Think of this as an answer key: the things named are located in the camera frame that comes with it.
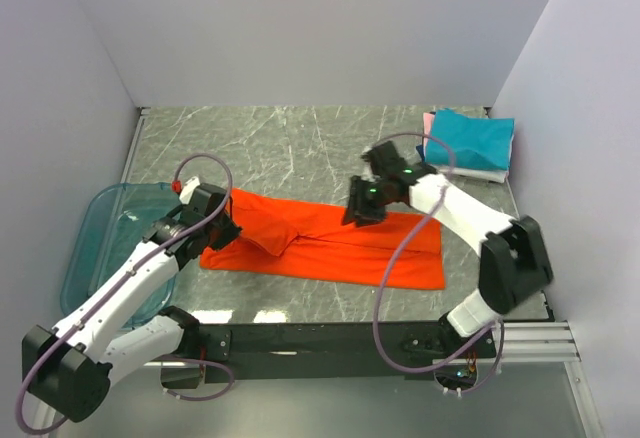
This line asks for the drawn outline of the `orange t-shirt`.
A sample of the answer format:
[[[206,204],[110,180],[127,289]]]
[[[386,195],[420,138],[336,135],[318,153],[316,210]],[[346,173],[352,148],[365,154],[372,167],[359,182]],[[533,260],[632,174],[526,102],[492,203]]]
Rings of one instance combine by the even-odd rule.
[[[207,270],[251,272],[377,286],[417,214],[390,212],[376,225],[341,223],[334,205],[276,199],[234,189],[232,218],[240,236],[220,251],[204,250]]]

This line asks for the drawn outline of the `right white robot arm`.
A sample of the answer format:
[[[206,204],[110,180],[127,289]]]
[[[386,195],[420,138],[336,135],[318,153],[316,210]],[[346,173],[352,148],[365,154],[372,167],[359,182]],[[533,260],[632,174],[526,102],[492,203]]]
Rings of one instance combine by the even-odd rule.
[[[439,345],[447,355],[464,355],[475,333],[553,281],[541,228],[533,218],[490,208],[437,168],[407,162],[390,140],[368,149],[362,159],[371,178],[351,178],[344,225],[378,224],[386,218],[387,205],[404,203],[455,233],[479,258],[476,289],[442,319]]]

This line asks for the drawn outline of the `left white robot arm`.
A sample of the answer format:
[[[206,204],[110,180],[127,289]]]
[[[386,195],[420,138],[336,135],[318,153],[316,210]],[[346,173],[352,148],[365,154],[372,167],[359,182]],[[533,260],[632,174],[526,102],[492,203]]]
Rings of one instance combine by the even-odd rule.
[[[192,179],[180,203],[135,246],[99,290],[52,328],[34,326],[21,343],[21,396],[31,394],[65,420],[93,414],[110,388],[148,362],[167,356],[210,365],[199,321],[169,306],[126,333],[121,328],[158,288],[207,248],[240,234],[229,214],[228,189]]]

